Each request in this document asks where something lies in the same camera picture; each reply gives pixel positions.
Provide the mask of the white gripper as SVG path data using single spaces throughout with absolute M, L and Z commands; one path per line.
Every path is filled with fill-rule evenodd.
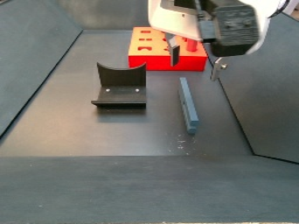
M 171 54 L 171 66 L 179 63 L 181 46 L 175 35 L 198 41 L 215 39 L 213 22 L 202 17 L 197 9 L 175 5 L 175 0 L 149 0 L 149 23 L 153 28 L 166 32 L 166 42 Z M 214 62 L 210 79 L 221 77 L 221 71 L 229 67 L 226 58 Z

